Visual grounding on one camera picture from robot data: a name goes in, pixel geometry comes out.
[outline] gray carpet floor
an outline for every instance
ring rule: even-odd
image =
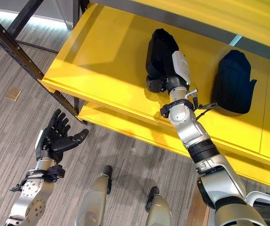
[[[10,20],[0,18],[8,27]],[[28,24],[17,39],[60,50],[69,35],[64,28]],[[22,46],[45,73],[55,55]],[[14,102],[4,98],[9,87],[22,90]],[[9,189],[35,166],[34,145],[53,112],[63,107],[0,48],[0,225],[19,196]],[[55,184],[39,226],[72,226],[92,181],[107,164],[114,168],[112,193],[107,197],[105,226],[142,226],[147,194],[157,185],[172,211],[172,225],[184,226],[197,175],[190,159],[148,145],[97,125],[85,126],[70,114],[70,134],[87,127],[88,138],[65,153],[65,178]],[[243,179],[247,191],[270,187]]]

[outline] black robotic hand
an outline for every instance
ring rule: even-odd
[[[36,160],[42,157],[49,157],[59,164],[63,159],[65,151],[77,147],[85,140],[89,133],[87,129],[68,137],[67,133],[71,127],[67,125],[68,122],[69,120],[65,118],[65,113],[61,113],[59,109],[54,112],[48,127],[43,130],[36,146]]]

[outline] robot forearm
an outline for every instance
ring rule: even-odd
[[[34,170],[28,172],[21,195],[14,203],[5,225],[35,226],[46,209],[48,198],[53,192],[54,183],[45,176],[56,162],[48,157],[38,160]]]
[[[176,87],[170,91],[172,103],[184,97],[188,98],[185,87]],[[258,212],[246,204],[244,184],[226,157],[220,154],[204,127],[196,120],[190,103],[183,101],[172,106],[168,118],[195,163],[200,176],[197,186],[204,202],[217,211],[216,225],[252,219],[251,222],[265,226]]]

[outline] metal shelf frame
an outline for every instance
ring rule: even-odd
[[[29,0],[14,21],[10,24],[8,29],[5,29],[0,24],[0,46],[22,67],[27,73],[34,78],[42,87],[44,87],[40,81],[44,77],[44,73],[38,68],[38,66],[31,60],[31,58],[23,51],[19,45],[28,45],[33,48],[43,49],[45,51],[53,52],[57,54],[55,50],[37,46],[31,43],[16,40],[21,30],[27,24],[31,16],[35,13],[37,8],[41,5],[43,0]],[[89,0],[73,0],[73,27],[76,26],[80,10],[82,13],[85,12]],[[79,99],[74,98],[74,106],[57,90],[54,92],[49,91],[44,87],[68,112],[77,118],[79,113]]]

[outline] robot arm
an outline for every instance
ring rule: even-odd
[[[65,175],[59,165],[63,152],[78,146],[89,131],[67,136],[70,129],[65,114],[57,109],[47,128],[38,137],[35,148],[37,163],[35,169],[27,172],[25,179],[11,191],[21,194],[14,203],[5,226],[35,226],[45,212],[47,200],[53,192],[54,183]]]
[[[161,115],[174,125],[195,163],[202,198],[208,206],[216,209],[215,225],[266,226],[260,214],[246,203],[242,181],[196,120],[197,90],[188,91],[187,60],[173,37],[163,29],[157,29],[149,43],[146,69],[148,90],[168,90],[171,103],[161,108]],[[189,96],[193,97],[194,104],[189,101]]]

